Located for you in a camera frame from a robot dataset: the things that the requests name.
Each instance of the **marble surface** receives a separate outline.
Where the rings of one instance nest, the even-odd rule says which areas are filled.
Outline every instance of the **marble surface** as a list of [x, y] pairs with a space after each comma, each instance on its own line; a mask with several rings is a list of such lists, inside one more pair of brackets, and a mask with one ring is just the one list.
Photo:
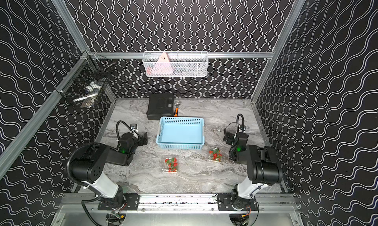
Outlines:
[[[116, 122], [136, 123], [142, 135], [148, 133], [149, 143], [138, 147], [128, 167], [106, 164], [104, 173], [123, 187], [125, 192], [230, 192], [247, 176], [246, 165], [228, 159], [230, 148], [223, 139], [223, 129], [236, 121], [241, 113], [249, 134], [248, 144], [264, 146], [249, 100], [180, 100], [179, 116], [201, 117], [205, 120], [205, 145], [202, 150], [161, 149], [156, 143], [159, 121], [147, 119], [148, 100], [118, 100], [111, 115], [102, 143], [117, 146]], [[128, 129], [120, 125], [120, 134]], [[235, 132], [236, 125], [228, 128]], [[209, 161], [209, 148], [221, 149], [222, 162]], [[162, 173], [166, 157], [176, 156], [177, 173]], [[260, 192], [281, 192], [279, 184]]]

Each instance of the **black case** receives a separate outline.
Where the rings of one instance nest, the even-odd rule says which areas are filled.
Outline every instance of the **black case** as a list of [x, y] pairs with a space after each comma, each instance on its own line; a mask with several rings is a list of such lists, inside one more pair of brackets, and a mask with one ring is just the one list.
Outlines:
[[149, 120], [160, 120], [163, 116], [173, 116], [173, 101], [173, 93], [151, 94], [148, 102], [147, 118]]

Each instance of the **white wire basket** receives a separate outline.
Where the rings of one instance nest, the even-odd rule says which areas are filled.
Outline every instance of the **white wire basket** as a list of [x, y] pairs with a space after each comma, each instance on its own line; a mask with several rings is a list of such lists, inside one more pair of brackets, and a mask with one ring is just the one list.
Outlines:
[[148, 77], [205, 77], [208, 74], [208, 52], [166, 52], [169, 62], [158, 62], [162, 53], [143, 53]]

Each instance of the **black wavy pattern wall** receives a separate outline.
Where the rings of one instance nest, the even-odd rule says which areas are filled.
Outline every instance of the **black wavy pattern wall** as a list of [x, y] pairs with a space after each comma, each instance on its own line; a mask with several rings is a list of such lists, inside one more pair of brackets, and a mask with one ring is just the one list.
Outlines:
[[99, 107], [73, 109], [62, 99], [0, 180], [0, 225], [49, 226], [64, 192], [73, 183], [63, 173], [78, 145], [93, 142], [110, 101]]
[[0, 154], [80, 52], [50, 0], [0, 0]]
[[258, 98], [310, 225], [378, 224], [378, 0], [307, 0]]
[[177, 98], [249, 99], [267, 59], [210, 59], [206, 77], [147, 77], [142, 60], [122, 59], [109, 84], [117, 98], [172, 92]]
[[65, 0], [91, 51], [272, 51], [294, 0]]

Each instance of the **black mesh basket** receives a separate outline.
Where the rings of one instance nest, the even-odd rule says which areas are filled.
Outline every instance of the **black mesh basket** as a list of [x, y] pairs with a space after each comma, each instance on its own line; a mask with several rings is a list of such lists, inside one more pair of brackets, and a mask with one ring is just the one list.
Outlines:
[[76, 108], [96, 108], [115, 64], [103, 56], [90, 55], [59, 93]]

